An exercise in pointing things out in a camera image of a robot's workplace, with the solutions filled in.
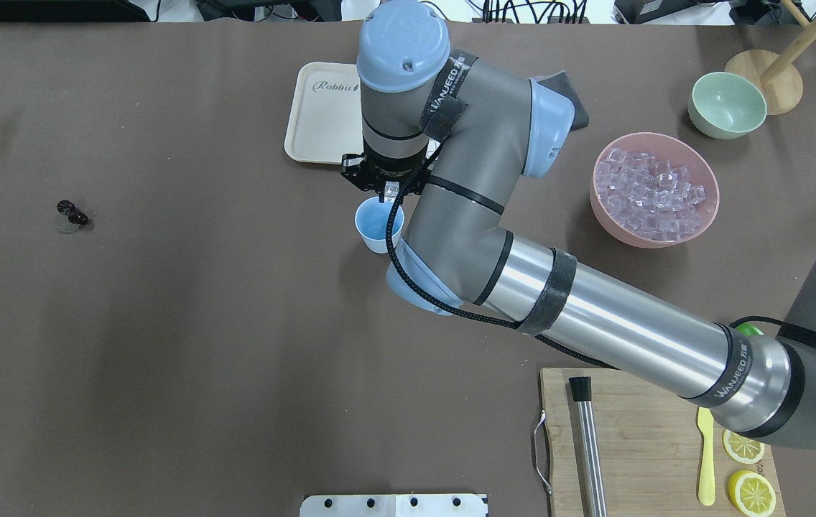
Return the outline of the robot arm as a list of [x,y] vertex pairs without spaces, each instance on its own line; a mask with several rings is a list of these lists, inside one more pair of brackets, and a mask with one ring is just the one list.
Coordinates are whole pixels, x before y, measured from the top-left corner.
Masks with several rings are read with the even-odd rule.
[[535,78],[454,48],[417,1],[379,4],[360,30],[360,170],[422,193],[391,252],[389,287],[434,312],[489,321],[633,374],[726,429],[816,448],[816,259],[775,337],[708,322],[500,225],[520,177],[542,177],[575,108]]

